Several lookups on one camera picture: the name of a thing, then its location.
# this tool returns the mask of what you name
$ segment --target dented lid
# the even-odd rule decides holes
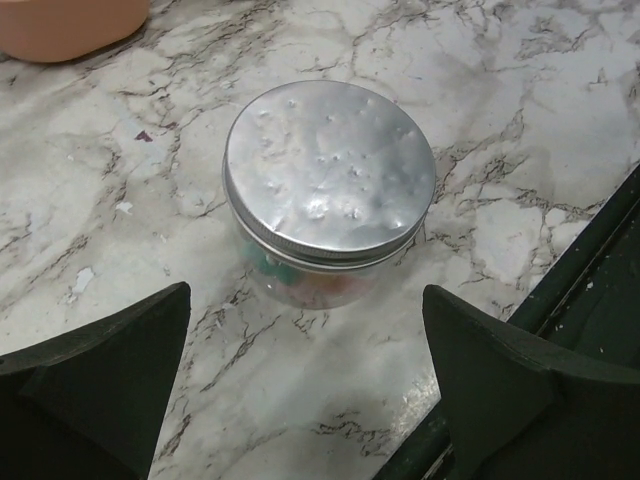
[[[397,105],[346,83],[283,85],[227,139],[223,183],[247,231],[306,267],[383,261],[416,234],[435,190],[429,144]]]

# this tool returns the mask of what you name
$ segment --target jar contents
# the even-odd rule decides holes
[[[259,275],[259,283],[279,299],[300,308],[335,308],[370,291],[376,284],[374,271],[342,274],[315,273],[279,262],[254,242],[244,244],[243,256]]]

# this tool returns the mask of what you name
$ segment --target small purple speck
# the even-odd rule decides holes
[[[147,132],[145,132],[144,130],[142,130],[137,136],[136,136],[136,140],[144,140],[145,142],[149,143],[149,142],[153,142],[153,139],[149,136],[149,134]]]

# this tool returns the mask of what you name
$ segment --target green object in jar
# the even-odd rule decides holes
[[[273,260],[253,242],[245,245],[244,254],[256,270],[263,275],[277,278],[283,285],[295,285],[304,275],[300,270]]]

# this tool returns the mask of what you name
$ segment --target clear plastic jar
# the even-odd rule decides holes
[[[222,178],[252,277],[280,300],[321,309],[370,291],[411,242],[435,191],[435,161],[393,102],[310,81],[240,113]]]
[[[305,309],[347,305],[373,289],[389,260],[351,272],[314,271],[295,266],[264,250],[241,225],[240,254],[251,278],[277,300]]]

